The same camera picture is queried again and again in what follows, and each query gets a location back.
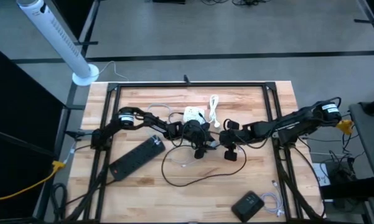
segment white pole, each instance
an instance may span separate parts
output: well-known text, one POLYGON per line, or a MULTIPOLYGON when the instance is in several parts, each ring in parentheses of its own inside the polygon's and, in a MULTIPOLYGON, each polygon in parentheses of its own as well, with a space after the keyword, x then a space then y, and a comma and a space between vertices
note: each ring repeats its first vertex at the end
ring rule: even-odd
POLYGON ((80 86, 87 86, 97 80, 100 74, 99 69, 95 65, 87 64, 57 18, 44 3, 44 0, 17 0, 17 3, 30 21, 73 70, 72 80, 74 83, 80 86))

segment table frame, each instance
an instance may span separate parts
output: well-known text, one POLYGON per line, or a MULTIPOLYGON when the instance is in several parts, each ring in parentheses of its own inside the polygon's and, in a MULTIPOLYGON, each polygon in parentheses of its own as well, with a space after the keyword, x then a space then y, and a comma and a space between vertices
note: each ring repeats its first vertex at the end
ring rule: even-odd
MULTIPOLYGON (((276 116, 280 117, 282 116, 281 113, 281 106, 279 104, 279 98, 278 98, 278 92, 276 88, 276 83, 275 82, 189 82, 188 78, 184 78, 185 82, 150 82, 150 83, 108 83, 108 87, 106 90, 106 97, 105 97, 105 102, 104 102, 104 108, 103 108, 103 115, 101 117, 101 123, 100 123, 100 128, 104 128, 106 125, 107 121, 107 114, 109 112, 109 107, 110 107, 110 100, 111 100, 111 95, 115 92, 116 97, 115 97, 115 102, 113 105, 113 112, 112 116, 114 116, 118 112, 119 108, 119 101, 120 101, 120 96, 121 96, 121 89, 122 88, 139 88, 139 87, 144 87, 144 88, 157 88, 157 87, 188 87, 188 86, 194 86, 194 87, 209 87, 209 86, 224 86, 224 87, 236 87, 236 86, 252 86, 252 87, 258 87, 263 90, 263 96, 264 96, 264 103, 266 107, 266 112, 267 112, 267 117, 268 121, 273 120, 273 114, 271 111, 271 103, 269 99, 269 91, 273 95, 274 99, 274 105, 275 105, 275 111, 276 111, 276 116)), ((112 140, 111 138, 108 143, 108 147, 105 149, 106 154, 104 158, 104 164, 103 166, 108 166, 110 162, 110 155, 111 155, 111 146, 112 146, 112 140)), ((297 219, 292 218, 291 216, 291 210, 289 207, 289 200, 288 200, 288 195, 286 192, 286 184, 290 189, 295 189, 295 192, 298 193, 297 185, 296 185, 296 178, 294 175, 294 169, 293 169, 293 164, 291 160, 291 152, 289 148, 284 148, 284 153, 285 153, 285 161, 286 161, 286 167, 288 168, 288 173, 287 175, 281 175, 281 174, 286 174, 286 171, 284 170, 284 167, 281 163, 281 156, 280 156, 280 146, 278 144, 278 140, 276 138, 271 137, 272 143, 273 143, 273 150, 274 150, 274 157, 275 157, 275 162, 276 162, 276 168, 277 168, 277 173, 278 173, 278 179, 279 179, 279 187, 281 189, 281 195, 284 199, 284 211, 285 211, 285 216, 286 216, 286 221, 303 221, 303 213, 302 213, 302 208, 300 206, 300 202, 297 199, 297 197, 294 197, 294 206, 296 208, 296 215, 297 219)), ((92 170, 91 170, 91 176, 90 176, 90 183, 89 183, 89 188, 93 185, 94 181, 96 180, 96 175, 98 172, 98 163, 100 160, 100 154, 102 152, 102 149, 96 150, 95 155, 94 155, 94 160, 93 160, 93 165, 92 165, 92 170)), ((98 201, 97 201, 97 206, 96 206, 96 213, 95 213, 95 218, 94 220, 90 219, 90 211, 91 211, 91 202, 89 202, 84 210, 83 214, 83 220, 84 221, 99 221, 101 219, 101 214, 102 214, 102 208, 103 208, 103 202, 104 202, 104 195, 105 195, 105 184, 106 184, 106 176, 108 171, 104 171, 104 178, 101 182, 101 187, 99 192, 98 192, 98 201)))

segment black metal frame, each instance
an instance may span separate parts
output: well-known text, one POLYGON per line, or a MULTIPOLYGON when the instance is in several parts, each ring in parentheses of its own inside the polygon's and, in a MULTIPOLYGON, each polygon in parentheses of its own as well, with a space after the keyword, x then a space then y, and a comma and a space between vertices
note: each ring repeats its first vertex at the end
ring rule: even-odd
MULTIPOLYGON (((188 87, 188 86, 194 86, 194 87, 210 87, 210 86, 215 86, 215 87, 221 87, 221 86, 233 86, 233 87, 238 87, 238 86, 251 86, 251 87, 260 87, 263 90, 263 97, 264 97, 264 103, 267 111, 267 117, 269 121, 273 120, 273 114, 271 111, 271 104, 270 104, 270 99, 269 99, 269 94, 268 92, 270 91, 273 99, 274 99, 274 105, 276 109, 276 116, 280 117, 282 116, 281 112, 281 106, 279 104, 279 98, 278 98, 278 92, 276 88, 275 82, 190 82, 188 78, 185 76, 184 77, 185 82, 151 82, 151 83, 109 83, 106 91, 106 98, 104 102, 104 108, 103 108, 103 115, 101 118, 101 124, 100 127, 103 128, 106 124, 107 120, 107 114, 109 112, 109 105, 110 105, 110 100, 113 92, 116 92, 116 97, 115 97, 115 103, 113 105, 113 116, 116 114, 117 110, 119 109, 119 101, 120 101, 120 96, 121 96, 121 89, 122 88, 139 88, 139 87, 144 87, 144 88, 152 88, 152 87, 188 87)), ((285 217, 286 217, 286 223, 316 223, 316 221, 312 220, 305 220, 301 206, 299 202, 297 201, 296 198, 294 198, 294 206, 296 208, 296 216, 297 218, 292 218, 291 210, 289 207, 289 200, 288 200, 288 195, 286 191, 286 183, 283 181, 283 178, 281 177, 280 173, 284 172, 283 165, 281 163, 281 155, 280 155, 280 148, 276 144, 276 140, 274 138, 271 138, 273 142, 273 150, 274 150, 274 157, 275 157, 275 162, 276 162, 276 168, 277 168, 277 173, 278 173, 278 179, 279 179, 279 187, 281 189, 281 195, 284 199, 284 211, 285 211, 285 217)), ((110 161, 110 154, 111 154, 111 145, 112 145, 112 138, 110 139, 110 145, 108 146, 107 149, 105 149, 106 154, 105 154, 105 161, 104 161, 104 166, 109 165, 110 161)), ((286 161, 286 166, 288 168, 288 174, 291 178, 291 182, 296 185, 296 179, 294 175, 294 169, 293 169, 293 164, 291 160, 291 153, 289 149, 283 149, 285 153, 285 161, 286 161)), ((90 184, 89 188, 91 187, 92 183, 95 180, 95 177, 98 172, 98 161, 100 160, 100 154, 101 151, 96 151, 94 160, 93 160, 93 167, 91 170, 91 176, 90 176, 90 184)), ((103 180, 102 182, 102 187, 100 188, 99 194, 98 194, 98 203, 96 206, 96 212, 95 212, 95 219, 91 221, 97 221, 100 220, 101 214, 102 214, 102 208, 103 208, 103 199, 104 199, 104 194, 105 194, 105 183, 106 179, 103 180)), ((83 215, 83 220, 88 221, 90 220, 90 210, 91 210, 91 204, 89 203, 88 206, 86 207, 83 215)), ((336 223, 336 222, 329 222, 329 221, 322 221, 321 223, 336 223)))

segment wooden tabletop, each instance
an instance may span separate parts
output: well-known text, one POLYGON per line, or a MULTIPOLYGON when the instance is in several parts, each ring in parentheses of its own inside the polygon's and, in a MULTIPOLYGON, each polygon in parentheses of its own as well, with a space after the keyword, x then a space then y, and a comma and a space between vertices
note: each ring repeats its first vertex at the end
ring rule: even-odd
MULTIPOLYGON (((91 85, 82 129, 99 128, 107 84, 94 83, 91 85)), ((283 114, 297 110, 291 82, 276 82, 276 86, 283 114)), ((208 119, 208 102, 213 94, 220 97, 216 112, 221 123, 227 118, 240 124, 267 120, 263 91, 258 87, 122 87, 119 108, 136 106, 147 111, 147 107, 152 103, 164 103, 170 106, 173 111, 183 112, 186 106, 196 106, 205 110, 205 117, 208 119)), ((169 115, 169 110, 166 107, 153 107, 151 112, 164 121, 169 115)), ((172 122, 178 120, 182 120, 182 117, 175 114, 172 117, 172 122)), ((221 131, 214 127, 211 127, 210 130, 221 131)), ((114 136, 111 162, 153 134, 160 136, 160 133, 150 128, 118 132, 114 136)), ((160 137, 164 141, 166 150, 172 149, 171 142, 162 136, 160 137)), ((89 141, 82 141, 78 146, 89 143, 89 141)), ((305 145, 297 142, 297 148, 311 161, 308 148, 305 145)), ((101 222, 239 222, 239 219, 232 214, 230 207, 247 191, 252 190, 258 195, 265 192, 278 194, 271 183, 272 180, 278 181, 271 141, 268 141, 261 149, 248 147, 244 147, 244 149, 248 162, 240 172, 228 177, 203 180, 187 187, 173 187, 164 181, 161 175, 161 162, 165 154, 163 152, 121 182, 107 186, 101 222)), ((223 158, 225 150, 224 147, 219 147, 216 151, 206 153, 203 159, 186 167, 181 167, 182 164, 167 159, 164 172, 170 181, 182 184, 207 175, 230 173, 239 169, 244 161, 243 153, 238 152, 238 160, 232 162, 223 158)), ((191 148, 180 148, 171 153, 171 156, 179 162, 188 161, 185 163, 188 164, 194 161, 192 153, 191 148)), ((93 158, 94 150, 89 148, 81 149, 75 153, 68 183, 69 200, 87 191, 93 158)), ((292 150, 292 161, 301 194, 313 209, 321 214, 322 201, 313 173, 295 150, 292 150)), ((113 177, 109 174, 108 182, 111 180, 113 177)), ((92 203, 91 217, 95 214, 97 195, 98 193, 92 203)), ((275 202, 271 198, 267 198, 265 204, 268 207, 275 206, 275 202)), ((292 214, 295 214, 290 192, 289 204, 292 214)), ((73 211, 76 206, 77 203, 71 203, 68 212, 73 211)), ((261 209, 249 222, 283 221, 285 221, 284 215, 277 217, 261 209)))

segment black power strip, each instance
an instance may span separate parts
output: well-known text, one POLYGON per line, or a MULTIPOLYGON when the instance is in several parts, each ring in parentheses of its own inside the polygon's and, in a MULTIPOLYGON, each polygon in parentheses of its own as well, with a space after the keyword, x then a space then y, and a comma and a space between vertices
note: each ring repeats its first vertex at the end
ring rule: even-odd
POLYGON ((163 142, 153 136, 110 164, 110 171, 115 181, 123 180, 163 151, 163 142))

